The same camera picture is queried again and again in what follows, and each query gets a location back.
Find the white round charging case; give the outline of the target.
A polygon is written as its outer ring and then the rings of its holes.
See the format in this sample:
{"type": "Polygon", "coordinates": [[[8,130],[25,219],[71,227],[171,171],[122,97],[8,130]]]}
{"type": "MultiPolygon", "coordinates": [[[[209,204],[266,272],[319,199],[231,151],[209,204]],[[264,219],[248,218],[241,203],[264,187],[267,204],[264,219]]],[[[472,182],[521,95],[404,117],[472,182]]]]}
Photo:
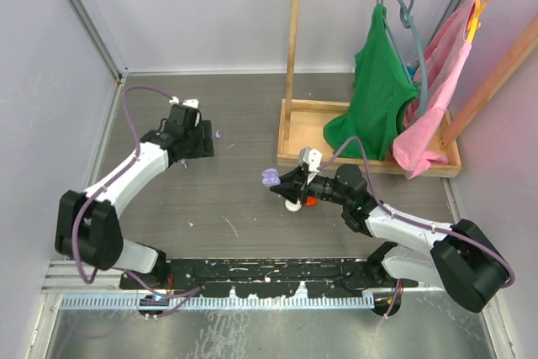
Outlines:
{"type": "Polygon", "coordinates": [[[285,208],[289,211],[289,212],[298,212],[301,208],[302,208],[302,204],[300,202],[297,202],[297,203],[293,203],[289,200],[286,200],[285,201],[285,208]]]}

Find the orange earbud charging case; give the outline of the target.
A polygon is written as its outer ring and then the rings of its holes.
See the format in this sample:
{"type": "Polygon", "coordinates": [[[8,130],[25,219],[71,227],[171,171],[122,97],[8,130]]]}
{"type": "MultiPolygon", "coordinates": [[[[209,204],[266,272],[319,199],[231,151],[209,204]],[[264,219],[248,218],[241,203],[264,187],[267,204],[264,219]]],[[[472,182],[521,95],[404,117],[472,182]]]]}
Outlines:
{"type": "Polygon", "coordinates": [[[305,203],[305,205],[308,206],[308,207],[313,207],[313,206],[315,206],[317,203],[318,203],[318,199],[317,199],[317,198],[314,198],[314,197],[308,197],[308,198],[307,198],[307,201],[306,201],[306,203],[305,203]]]}

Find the purple round charging case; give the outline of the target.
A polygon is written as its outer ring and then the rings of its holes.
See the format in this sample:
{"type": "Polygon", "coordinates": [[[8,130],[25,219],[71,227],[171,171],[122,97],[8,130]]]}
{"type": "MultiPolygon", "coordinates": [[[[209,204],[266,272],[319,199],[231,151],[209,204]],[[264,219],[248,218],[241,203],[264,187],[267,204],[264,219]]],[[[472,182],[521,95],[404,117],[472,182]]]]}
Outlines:
{"type": "Polygon", "coordinates": [[[277,186],[281,183],[278,171],[275,168],[267,168],[262,172],[262,184],[265,187],[277,186]]]}

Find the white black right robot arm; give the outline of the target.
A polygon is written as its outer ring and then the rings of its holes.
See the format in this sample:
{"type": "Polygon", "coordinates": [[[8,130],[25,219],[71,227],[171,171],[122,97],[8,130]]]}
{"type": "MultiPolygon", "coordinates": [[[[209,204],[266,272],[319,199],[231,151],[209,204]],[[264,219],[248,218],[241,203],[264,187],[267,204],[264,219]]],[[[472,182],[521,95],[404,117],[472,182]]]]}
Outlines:
{"type": "Polygon", "coordinates": [[[262,173],[262,183],[283,197],[291,212],[309,198],[334,203],[353,232],[386,240],[388,250],[371,255],[368,267],[370,279],[380,287],[395,279],[426,283],[478,313],[499,289],[514,282],[506,260],[472,221],[438,223],[393,209],[369,193],[356,165],[340,166],[333,177],[310,172],[307,165],[283,175],[270,168],[262,173]]]}

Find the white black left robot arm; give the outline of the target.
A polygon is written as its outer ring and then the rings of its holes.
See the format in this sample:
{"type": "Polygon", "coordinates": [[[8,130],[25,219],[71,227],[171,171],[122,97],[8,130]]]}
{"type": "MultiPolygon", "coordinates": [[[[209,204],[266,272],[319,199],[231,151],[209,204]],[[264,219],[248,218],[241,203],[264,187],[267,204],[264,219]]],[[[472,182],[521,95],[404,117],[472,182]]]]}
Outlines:
{"type": "Polygon", "coordinates": [[[170,273],[166,253],[126,240],[119,219],[135,196],[170,166],[214,156],[212,125],[203,119],[197,99],[172,101],[160,127],[136,141],[134,151],[106,177],[82,192],[61,196],[55,250],[101,271],[131,271],[148,288],[160,288],[170,273]]]}

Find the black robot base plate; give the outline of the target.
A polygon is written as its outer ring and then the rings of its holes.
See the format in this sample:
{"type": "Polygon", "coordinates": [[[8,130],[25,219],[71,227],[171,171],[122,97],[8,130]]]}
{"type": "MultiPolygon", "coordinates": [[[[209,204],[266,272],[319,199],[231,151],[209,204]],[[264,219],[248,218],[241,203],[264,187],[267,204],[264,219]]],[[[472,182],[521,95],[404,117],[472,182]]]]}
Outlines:
{"type": "Polygon", "coordinates": [[[183,293],[200,287],[207,298],[291,298],[305,286],[308,298],[360,297],[371,288],[394,288],[380,265],[356,258],[173,259],[161,282],[143,276],[152,288],[183,293]]]}

